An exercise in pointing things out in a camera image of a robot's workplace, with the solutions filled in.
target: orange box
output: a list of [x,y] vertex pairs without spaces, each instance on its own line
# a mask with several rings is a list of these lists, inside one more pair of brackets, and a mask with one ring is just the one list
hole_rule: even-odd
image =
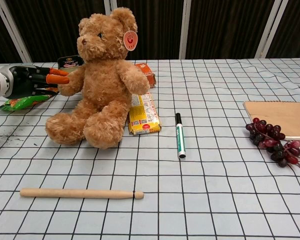
[[150,67],[146,63],[137,63],[136,67],[140,68],[141,71],[146,75],[146,78],[149,81],[150,88],[153,88],[156,85],[155,74],[151,71]]

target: wooden rod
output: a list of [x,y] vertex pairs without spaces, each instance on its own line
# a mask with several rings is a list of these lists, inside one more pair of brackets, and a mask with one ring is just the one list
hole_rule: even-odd
[[85,199],[143,199],[142,191],[117,191],[93,189],[22,188],[22,197],[85,198]]

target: teddy bear head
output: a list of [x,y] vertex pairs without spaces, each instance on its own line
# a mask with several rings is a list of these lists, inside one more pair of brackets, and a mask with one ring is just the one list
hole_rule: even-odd
[[78,53],[85,62],[125,59],[124,34],[129,30],[137,32],[137,24],[128,8],[116,8],[109,16],[94,13],[79,23]]

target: brown notebook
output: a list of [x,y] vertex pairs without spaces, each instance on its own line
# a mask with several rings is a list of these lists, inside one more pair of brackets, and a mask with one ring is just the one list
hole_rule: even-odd
[[300,102],[246,101],[243,103],[251,122],[254,118],[281,126],[286,139],[300,140]]

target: teddy bear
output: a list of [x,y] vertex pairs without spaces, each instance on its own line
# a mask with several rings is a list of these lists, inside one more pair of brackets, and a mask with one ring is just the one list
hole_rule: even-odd
[[58,144],[73,145],[86,139],[100,149],[122,140],[132,94],[144,95],[150,85],[146,76],[126,61],[127,31],[137,32],[130,9],[116,8],[111,15],[92,14],[79,23],[77,49],[84,64],[68,74],[69,83],[58,85],[63,96],[82,92],[72,113],[47,119],[48,136]]

